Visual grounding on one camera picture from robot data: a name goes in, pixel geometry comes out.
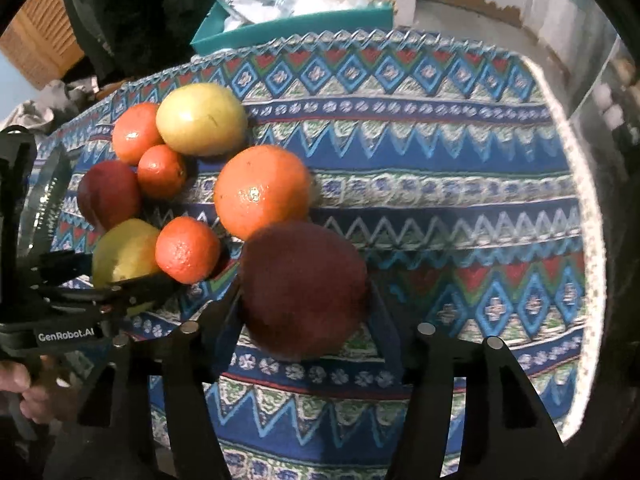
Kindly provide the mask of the person's left hand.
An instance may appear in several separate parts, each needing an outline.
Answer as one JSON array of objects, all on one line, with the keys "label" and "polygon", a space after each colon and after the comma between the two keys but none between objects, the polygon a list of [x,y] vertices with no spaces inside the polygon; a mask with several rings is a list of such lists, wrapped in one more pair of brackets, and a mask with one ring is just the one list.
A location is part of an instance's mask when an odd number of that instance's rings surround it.
[{"label": "person's left hand", "polygon": [[19,362],[1,362],[1,391],[17,393],[21,413],[37,425],[65,422],[78,411],[78,382],[53,356],[42,356],[37,378]]}]

